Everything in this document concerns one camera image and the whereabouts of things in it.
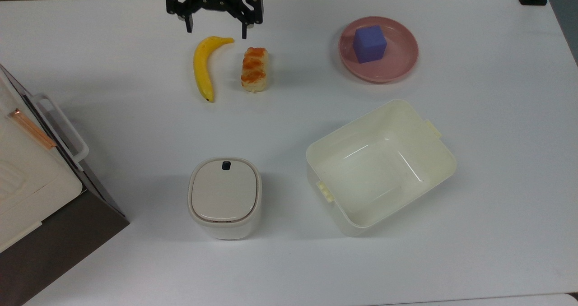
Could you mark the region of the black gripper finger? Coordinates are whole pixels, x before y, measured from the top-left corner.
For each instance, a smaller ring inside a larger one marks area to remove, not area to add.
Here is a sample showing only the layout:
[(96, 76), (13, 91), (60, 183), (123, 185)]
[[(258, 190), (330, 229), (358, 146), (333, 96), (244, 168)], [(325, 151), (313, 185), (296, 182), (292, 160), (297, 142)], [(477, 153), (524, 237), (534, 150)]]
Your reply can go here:
[(192, 33), (193, 18), (188, 0), (180, 2), (179, 0), (165, 0), (166, 10), (168, 14), (176, 15), (180, 20), (183, 20), (186, 25), (186, 31)]
[(263, 23), (262, 0), (237, 0), (234, 4), (235, 17), (242, 24), (242, 39), (247, 39), (247, 30), (255, 24)]

